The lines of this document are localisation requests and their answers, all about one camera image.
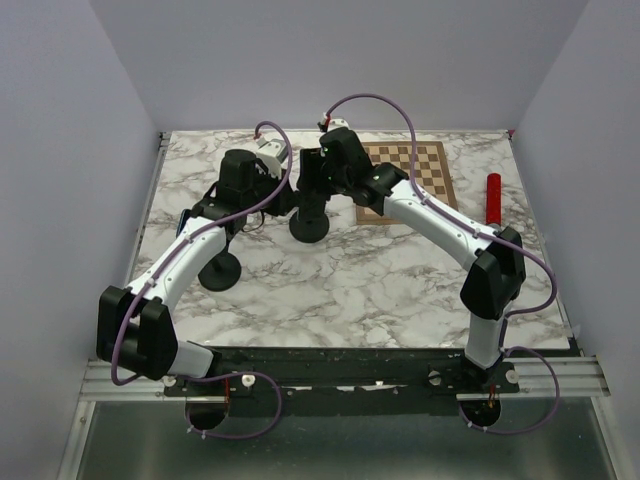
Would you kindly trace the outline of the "black round-base clamp stand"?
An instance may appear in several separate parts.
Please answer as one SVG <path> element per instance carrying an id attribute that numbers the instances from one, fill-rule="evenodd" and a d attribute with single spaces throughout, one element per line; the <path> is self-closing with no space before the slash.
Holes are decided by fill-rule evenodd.
<path id="1" fill-rule="evenodd" d="M 329 196 L 318 193 L 298 193 L 297 211 L 289 220 L 291 235 L 299 242 L 313 244 L 323 240 L 330 222 L 325 208 Z"/>

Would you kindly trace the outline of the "blue phone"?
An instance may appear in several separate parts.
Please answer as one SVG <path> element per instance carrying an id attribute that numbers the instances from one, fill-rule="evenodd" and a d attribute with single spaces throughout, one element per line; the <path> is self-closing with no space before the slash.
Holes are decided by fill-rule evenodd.
<path id="1" fill-rule="evenodd" d="M 177 228 L 176 228 L 176 236 L 179 236 L 183 232 L 183 230 L 185 228 L 185 225 L 186 225 L 187 221 L 189 220 L 189 218 L 190 218 L 190 210 L 189 209 L 183 210 L 181 212 L 181 215 L 180 215 L 180 218 L 179 218 L 179 222 L 178 222 L 178 225 L 177 225 Z"/>

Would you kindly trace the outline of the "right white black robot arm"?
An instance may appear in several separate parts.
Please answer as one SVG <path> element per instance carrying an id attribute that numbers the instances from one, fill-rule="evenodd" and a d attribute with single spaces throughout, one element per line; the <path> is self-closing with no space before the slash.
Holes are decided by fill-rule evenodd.
<path id="1" fill-rule="evenodd" d="M 460 379 L 480 392 L 496 380 L 503 358 L 506 317 L 526 278 L 520 234 L 495 232 L 442 203 L 389 162 L 372 163 L 357 134 L 339 127 L 316 148 L 300 152 L 298 211 L 289 228 L 299 241 L 315 243 L 329 228 L 326 203 L 334 195 L 394 219 L 450 255 L 467 273 L 460 298 L 470 313 L 466 362 Z"/>

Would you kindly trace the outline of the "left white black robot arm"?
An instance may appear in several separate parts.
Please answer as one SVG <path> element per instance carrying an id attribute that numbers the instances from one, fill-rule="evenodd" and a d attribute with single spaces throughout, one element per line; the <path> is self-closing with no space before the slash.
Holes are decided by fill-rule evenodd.
<path id="1" fill-rule="evenodd" d="M 293 205 L 289 176 L 292 148 L 268 141 L 256 150 L 230 149 L 217 180 L 183 211 L 176 238 L 155 263 L 124 287 L 100 296 L 96 353 L 111 365 L 111 380 L 122 386 L 146 377 L 187 377 L 201 395 L 214 393 L 222 380 L 213 350 L 178 339 L 172 314 L 195 279 L 224 291 L 239 280 L 241 266 L 228 247 L 254 213 L 280 216 Z"/>

